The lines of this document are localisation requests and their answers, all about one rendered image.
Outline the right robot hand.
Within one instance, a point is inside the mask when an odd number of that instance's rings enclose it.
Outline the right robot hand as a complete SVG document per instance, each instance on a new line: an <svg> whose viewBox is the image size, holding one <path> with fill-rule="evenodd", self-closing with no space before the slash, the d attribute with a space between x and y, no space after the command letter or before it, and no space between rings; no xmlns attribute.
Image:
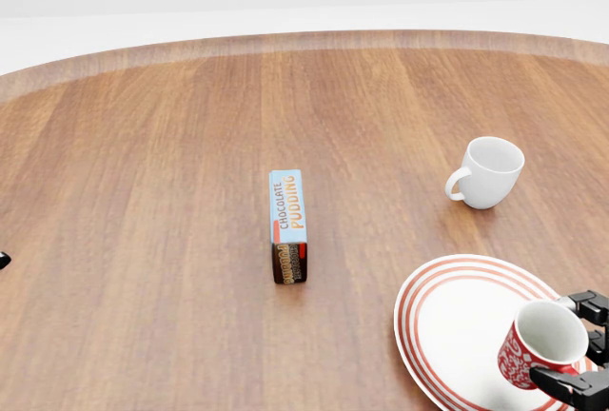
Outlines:
<svg viewBox="0 0 609 411"><path fill-rule="evenodd" d="M577 411L609 411L609 298L586 290L560 297L557 303L580 319L603 328L587 332L586 356L599 370L571 374L533 367L530 378L543 393Z"/></svg>

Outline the red patterned mug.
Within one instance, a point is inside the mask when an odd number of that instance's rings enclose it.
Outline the red patterned mug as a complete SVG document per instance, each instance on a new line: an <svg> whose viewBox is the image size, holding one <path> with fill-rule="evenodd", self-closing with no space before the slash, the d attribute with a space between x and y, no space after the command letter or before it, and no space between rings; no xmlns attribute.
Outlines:
<svg viewBox="0 0 609 411"><path fill-rule="evenodd" d="M587 348L587 331L571 310L553 301L532 301L518 310L497 363L512 385L534 390L537 386L530 377L532 368L575 376L575 365L585 357Z"/></svg>

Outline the white plate with red rings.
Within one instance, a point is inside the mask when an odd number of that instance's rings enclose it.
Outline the white plate with red rings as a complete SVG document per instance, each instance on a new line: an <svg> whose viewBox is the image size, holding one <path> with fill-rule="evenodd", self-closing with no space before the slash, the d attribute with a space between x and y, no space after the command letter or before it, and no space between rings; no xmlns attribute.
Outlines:
<svg viewBox="0 0 609 411"><path fill-rule="evenodd" d="M558 296L536 275L500 259L454 254L429 261L406 279L395 302L403 363L442 411L574 411L510 384L497 363L517 310Z"/></svg>

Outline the white mug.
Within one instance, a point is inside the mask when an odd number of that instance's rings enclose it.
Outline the white mug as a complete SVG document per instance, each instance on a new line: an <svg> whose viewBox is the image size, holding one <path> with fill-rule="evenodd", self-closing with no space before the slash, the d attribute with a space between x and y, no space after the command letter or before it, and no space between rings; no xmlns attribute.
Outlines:
<svg viewBox="0 0 609 411"><path fill-rule="evenodd" d="M509 194L524 164L523 152L513 143L478 137L467 145L462 166L447 179L445 195L475 209L491 208Z"/></svg>

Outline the chocolate pudding box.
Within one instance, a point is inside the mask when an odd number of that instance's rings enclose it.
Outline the chocolate pudding box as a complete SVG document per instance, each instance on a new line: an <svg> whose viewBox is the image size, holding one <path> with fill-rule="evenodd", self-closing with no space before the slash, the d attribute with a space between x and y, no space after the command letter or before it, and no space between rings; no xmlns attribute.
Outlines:
<svg viewBox="0 0 609 411"><path fill-rule="evenodd" d="M276 284L307 280L307 229L302 173L272 170L268 177L270 245Z"/></svg>

